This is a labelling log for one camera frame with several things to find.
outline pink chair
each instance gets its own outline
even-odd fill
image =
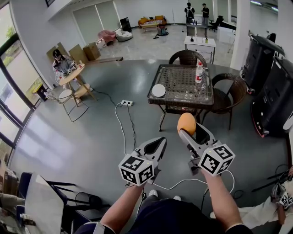
[[[98,33],[99,39],[104,39],[105,43],[114,42],[116,40],[116,33],[108,30],[103,30]]]

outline white floor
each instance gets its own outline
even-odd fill
[[[157,34],[155,28],[143,29],[133,28],[133,39],[126,42],[116,41],[114,45],[103,47],[100,50],[101,58],[119,57],[124,60],[135,59],[170,59],[177,51],[184,50],[184,39],[186,37],[186,26],[167,25],[169,35],[153,39]],[[198,36],[204,37],[204,30],[198,29]],[[214,64],[229,67],[232,59],[233,48],[228,53],[229,44],[217,40],[217,32],[207,31],[208,38],[216,41],[216,53]]]

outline white pillar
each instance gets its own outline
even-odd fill
[[[218,18],[218,0],[212,0],[213,9],[214,9],[214,21],[216,22]]]
[[[244,56],[249,46],[250,0],[237,0],[237,30],[230,67],[240,70],[244,65]]]
[[[231,23],[231,0],[228,0],[228,22]]]

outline plastic bottle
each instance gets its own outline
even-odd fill
[[[196,81],[196,83],[201,83],[201,81],[202,81],[202,71],[203,71],[203,69],[202,69],[202,63],[199,62],[198,63],[198,66],[196,68],[196,75],[195,75],[195,81]]]

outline orange sofa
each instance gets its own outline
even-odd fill
[[[141,18],[138,21],[138,26],[141,27],[146,22],[152,22],[152,21],[162,21],[163,25],[167,24],[167,20],[166,20],[166,18],[164,16],[155,16],[155,18],[153,20],[150,20],[150,19],[147,19],[147,18]]]

